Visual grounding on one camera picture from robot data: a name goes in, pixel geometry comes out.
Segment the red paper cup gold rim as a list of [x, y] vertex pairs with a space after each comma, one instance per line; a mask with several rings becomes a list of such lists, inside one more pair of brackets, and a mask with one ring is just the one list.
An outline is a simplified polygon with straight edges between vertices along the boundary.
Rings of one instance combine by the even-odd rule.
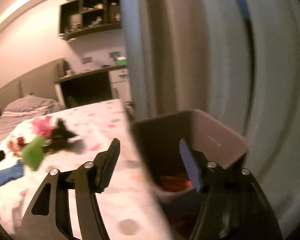
[[192, 187], [192, 183], [186, 174], [173, 176], [160, 176], [159, 186], [167, 192], [180, 192]]

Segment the brown plastic trash bin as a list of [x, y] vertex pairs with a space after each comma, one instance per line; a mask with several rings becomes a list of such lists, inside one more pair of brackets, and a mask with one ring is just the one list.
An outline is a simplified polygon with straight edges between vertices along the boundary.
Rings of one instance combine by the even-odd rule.
[[198, 199], [193, 187], [179, 190], [165, 178], [198, 180], [208, 162], [229, 169], [248, 150], [242, 135], [197, 109], [135, 121], [131, 129], [154, 182], [155, 196], [163, 205], [192, 204]]

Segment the red white crumpled wrapper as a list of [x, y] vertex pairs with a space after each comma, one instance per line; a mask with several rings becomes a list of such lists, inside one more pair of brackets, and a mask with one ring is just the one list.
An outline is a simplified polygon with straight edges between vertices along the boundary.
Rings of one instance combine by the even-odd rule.
[[24, 137], [9, 136], [7, 139], [7, 148], [16, 157], [21, 156], [23, 148], [27, 145]]

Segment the patterned white tablecloth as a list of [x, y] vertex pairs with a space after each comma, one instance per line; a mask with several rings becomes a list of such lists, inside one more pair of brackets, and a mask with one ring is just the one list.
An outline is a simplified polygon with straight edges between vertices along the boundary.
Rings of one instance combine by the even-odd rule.
[[119, 100], [26, 119], [0, 142], [0, 239], [171, 239]]

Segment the black crumpled plastic bag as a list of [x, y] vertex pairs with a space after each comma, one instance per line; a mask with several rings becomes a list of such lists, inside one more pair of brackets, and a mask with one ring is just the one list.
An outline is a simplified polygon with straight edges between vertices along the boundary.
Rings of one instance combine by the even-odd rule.
[[56, 127], [51, 132], [49, 150], [55, 152], [66, 149], [69, 140], [76, 136], [76, 133], [67, 129], [63, 119], [58, 119]]

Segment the grey striped bedding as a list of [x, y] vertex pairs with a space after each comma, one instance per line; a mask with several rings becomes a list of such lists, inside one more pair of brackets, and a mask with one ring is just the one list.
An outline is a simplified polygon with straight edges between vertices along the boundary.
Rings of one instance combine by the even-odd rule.
[[16, 126], [28, 119], [44, 116], [64, 110], [65, 107], [54, 99], [27, 95], [9, 103], [0, 116], [0, 142], [4, 140]]

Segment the brown upholstered headboard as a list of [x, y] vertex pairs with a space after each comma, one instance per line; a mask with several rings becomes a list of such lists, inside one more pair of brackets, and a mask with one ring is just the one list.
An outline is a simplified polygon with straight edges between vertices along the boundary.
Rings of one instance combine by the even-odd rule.
[[27, 95], [58, 100], [55, 82], [66, 75], [69, 64], [57, 59], [37, 67], [0, 88], [0, 110]]

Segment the dark top white desk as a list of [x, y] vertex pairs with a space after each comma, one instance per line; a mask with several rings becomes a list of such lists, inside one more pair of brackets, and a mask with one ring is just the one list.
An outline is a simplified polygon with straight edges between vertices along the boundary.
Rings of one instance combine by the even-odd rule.
[[112, 66], [68, 75], [55, 82], [58, 100], [69, 109], [120, 99], [132, 100], [127, 66]]

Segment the green box on desk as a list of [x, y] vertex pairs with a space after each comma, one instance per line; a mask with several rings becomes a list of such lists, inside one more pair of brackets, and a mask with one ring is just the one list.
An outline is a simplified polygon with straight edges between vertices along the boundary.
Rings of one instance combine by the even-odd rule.
[[115, 65], [116, 66], [125, 66], [127, 64], [127, 58], [126, 57], [117, 57], [115, 59]]

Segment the blue and beige curtain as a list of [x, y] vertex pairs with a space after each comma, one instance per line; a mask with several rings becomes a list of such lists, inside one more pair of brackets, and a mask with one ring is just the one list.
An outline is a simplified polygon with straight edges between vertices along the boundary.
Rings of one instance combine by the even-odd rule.
[[[231, 168], [253, 174], [282, 239], [300, 239], [300, 0], [120, 4], [135, 121], [197, 109], [242, 135]], [[201, 200], [160, 203], [174, 238], [191, 239]]]

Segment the dark wall display shelf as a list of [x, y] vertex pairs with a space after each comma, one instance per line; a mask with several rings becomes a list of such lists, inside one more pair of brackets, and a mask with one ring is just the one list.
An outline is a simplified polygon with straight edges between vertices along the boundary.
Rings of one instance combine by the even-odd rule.
[[61, 40], [121, 28], [120, 0], [75, 0], [59, 7]]

